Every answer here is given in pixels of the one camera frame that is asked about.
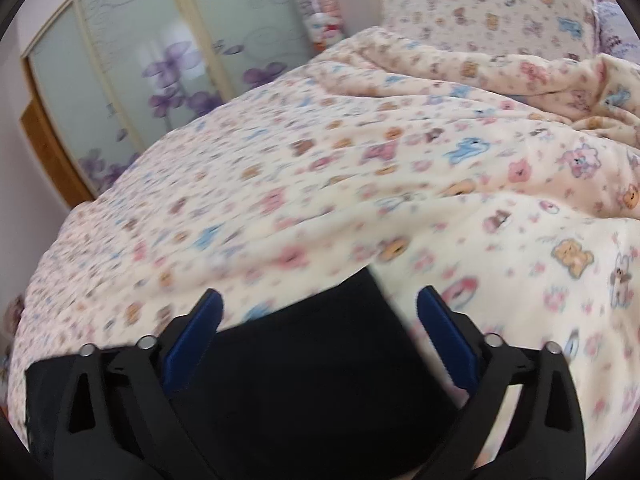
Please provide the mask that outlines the frosted glass floral wardrobe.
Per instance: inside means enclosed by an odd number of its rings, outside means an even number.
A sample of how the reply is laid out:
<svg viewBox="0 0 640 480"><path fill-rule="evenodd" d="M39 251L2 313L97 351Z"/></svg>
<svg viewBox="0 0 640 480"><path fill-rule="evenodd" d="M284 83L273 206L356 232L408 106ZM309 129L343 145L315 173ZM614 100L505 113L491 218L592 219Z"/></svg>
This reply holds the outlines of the frosted glass floral wardrobe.
<svg viewBox="0 0 640 480"><path fill-rule="evenodd" d="M25 0L17 40L81 183L308 61L293 0Z"/></svg>

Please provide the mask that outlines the wooden door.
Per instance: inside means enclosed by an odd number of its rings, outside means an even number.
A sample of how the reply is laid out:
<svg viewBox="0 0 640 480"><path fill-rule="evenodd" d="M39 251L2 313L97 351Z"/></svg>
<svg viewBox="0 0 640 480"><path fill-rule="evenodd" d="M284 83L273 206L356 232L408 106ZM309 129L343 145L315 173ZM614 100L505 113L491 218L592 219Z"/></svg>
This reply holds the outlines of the wooden door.
<svg viewBox="0 0 640 480"><path fill-rule="evenodd" d="M31 100L21 116L21 124L40 165L70 208L91 202L93 194L81 179L37 100Z"/></svg>

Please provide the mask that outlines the cartoon print pillow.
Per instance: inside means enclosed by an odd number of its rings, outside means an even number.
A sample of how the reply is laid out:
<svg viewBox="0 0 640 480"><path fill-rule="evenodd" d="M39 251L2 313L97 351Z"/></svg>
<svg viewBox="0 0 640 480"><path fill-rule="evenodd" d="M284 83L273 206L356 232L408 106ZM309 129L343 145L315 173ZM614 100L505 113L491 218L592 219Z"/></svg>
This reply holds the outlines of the cartoon print pillow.
<svg viewBox="0 0 640 480"><path fill-rule="evenodd" d="M593 0L383 0L382 25L439 50L592 58Z"/></svg>

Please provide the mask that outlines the cartoon print fleece blanket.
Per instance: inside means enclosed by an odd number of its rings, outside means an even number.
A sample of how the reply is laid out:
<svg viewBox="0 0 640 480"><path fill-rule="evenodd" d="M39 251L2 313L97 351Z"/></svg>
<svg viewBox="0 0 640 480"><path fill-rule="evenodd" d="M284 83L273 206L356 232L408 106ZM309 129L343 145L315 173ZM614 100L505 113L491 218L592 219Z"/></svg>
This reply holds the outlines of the cartoon print fleece blanket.
<svg viewBox="0 0 640 480"><path fill-rule="evenodd" d="M425 285L511 344L560 344L595 471L639 406L638 66L372 27L165 134L42 256L10 423L25 433L33 362L128 344L206 288L232 327L363 266L426 356Z"/></svg>

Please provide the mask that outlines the black pants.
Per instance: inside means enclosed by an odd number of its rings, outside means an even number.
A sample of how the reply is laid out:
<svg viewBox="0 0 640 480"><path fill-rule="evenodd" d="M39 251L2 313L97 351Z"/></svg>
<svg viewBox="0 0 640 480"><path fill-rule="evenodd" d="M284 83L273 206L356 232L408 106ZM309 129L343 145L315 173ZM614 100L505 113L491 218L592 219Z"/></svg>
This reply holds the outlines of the black pants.
<svg viewBox="0 0 640 480"><path fill-rule="evenodd" d="M81 349L26 373L29 451L52 478ZM368 270L238 326L220 322L169 401L216 479L395 479L459 417Z"/></svg>

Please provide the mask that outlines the clear tube of plush toys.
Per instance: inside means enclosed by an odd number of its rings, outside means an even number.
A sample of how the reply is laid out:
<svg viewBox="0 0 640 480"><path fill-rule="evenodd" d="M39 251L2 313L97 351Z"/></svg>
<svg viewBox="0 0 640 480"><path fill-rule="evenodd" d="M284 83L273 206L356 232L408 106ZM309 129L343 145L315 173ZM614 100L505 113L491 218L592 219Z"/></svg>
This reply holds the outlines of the clear tube of plush toys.
<svg viewBox="0 0 640 480"><path fill-rule="evenodd" d="M311 45L322 52L345 38L337 0L295 0Z"/></svg>

